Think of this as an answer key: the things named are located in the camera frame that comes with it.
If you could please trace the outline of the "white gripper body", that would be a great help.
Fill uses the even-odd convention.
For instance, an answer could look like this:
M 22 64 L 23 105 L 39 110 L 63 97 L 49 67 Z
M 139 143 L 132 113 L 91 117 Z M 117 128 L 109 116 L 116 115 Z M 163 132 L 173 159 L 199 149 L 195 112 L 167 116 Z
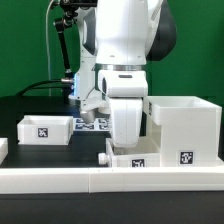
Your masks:
M 138 143 L 143 101 L 141 98 L 110 98 L 111 137 L 115 147 L 135 147 Z

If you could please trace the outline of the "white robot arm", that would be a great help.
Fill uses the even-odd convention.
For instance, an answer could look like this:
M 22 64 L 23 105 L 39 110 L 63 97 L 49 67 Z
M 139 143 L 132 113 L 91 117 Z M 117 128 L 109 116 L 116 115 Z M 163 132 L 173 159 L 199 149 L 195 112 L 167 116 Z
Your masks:
M 148 95 L 145 66 L 176 43 L 168 0 L 72 0 L 71 8 L 81 42 L 73 93 L 80 115 L 90 122 L 96 110 L 107 113 L 113 144 L 134 147 Z

